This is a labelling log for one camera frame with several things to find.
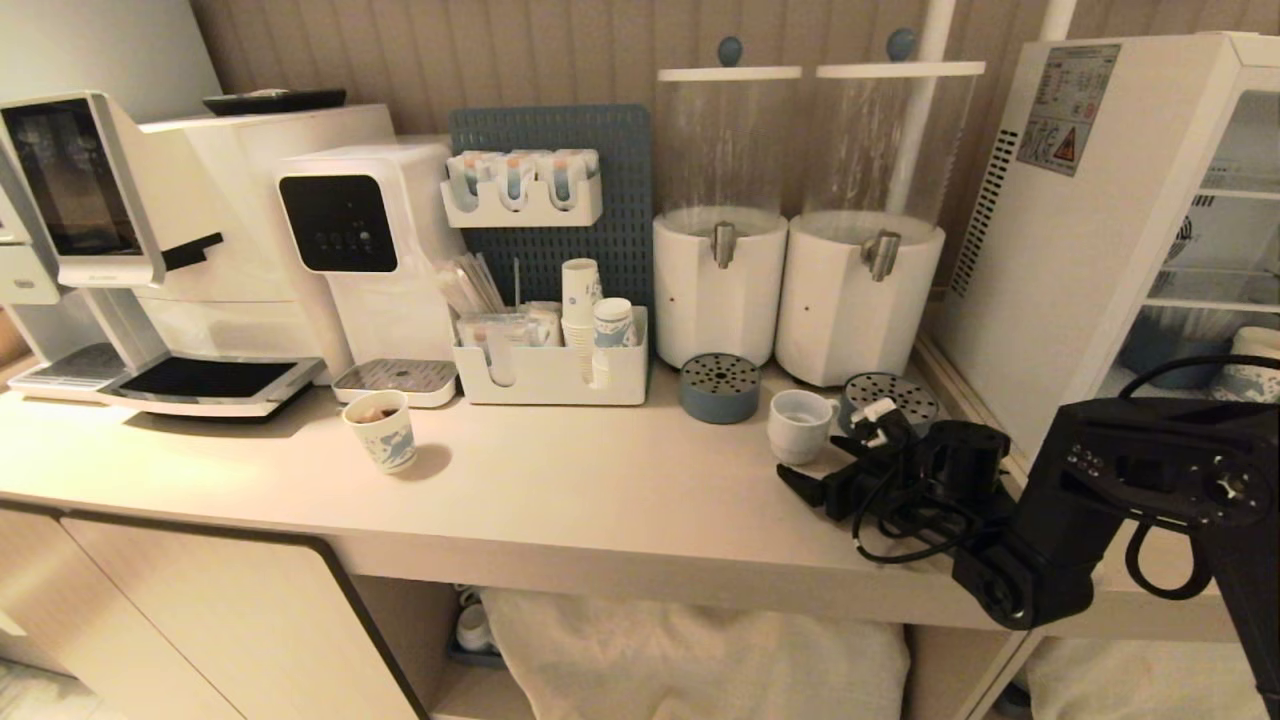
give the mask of white cabinet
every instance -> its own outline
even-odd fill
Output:
[[[241,720],[50,515],[0,507],[0,611],[129,720]]]
[[[452,589],[361,584],[307,536],[0,506],[0,612],[129,720],[425,719]]]
[[[74,516],[61,527],[244,717],[425,717],[323,543]]]

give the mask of control panel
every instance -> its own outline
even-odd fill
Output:
[[[390,273],[396,245],[378,181],[369,176],[291,176],[280,200],[302,264],[317,273]]]

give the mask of blue and white cup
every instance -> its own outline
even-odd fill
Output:
[[[635,347],[640,343],[630,300],[605,297],[593,306],[591,314],[595,318],[595,347]]]
[[[371,392],[348,405],[342,419],[383,473],[398,473],[417,460],[408,396],[403,392]]]

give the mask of glass refrigerator door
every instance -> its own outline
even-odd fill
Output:
[[[1167,360],[1230,352],[1240,328],[1280,329],[1277,273],[1280,95],[1244,92],[1098,397]],[[1138,395],[1211,397],[1219,375],[1175,370]]]

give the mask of counter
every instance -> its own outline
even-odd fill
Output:
[[[768,397],[795,383],[771,366],[763,384],[755,416],[737,425],[689,418],[662,364],[640,407],[457,398],[412,411],[420,457],[402,477],[378,473],[324,388],[264,425],[3,393],[0,500],[319,534],[365,575],[996,628],[950,560],[868,562],[847,523],[777,479]],[[828,447],[812,471],[842,459]],[[1175,583],[1185,541],[1158,534],[1151,544],[1170,560],[1156,564],[1170,570],[1151,575]],[[902,550],[870,527],[864,537]],[[1217,596],[1158,601],[1123,565],[1100,579],[1070,634],[1234,638]]]

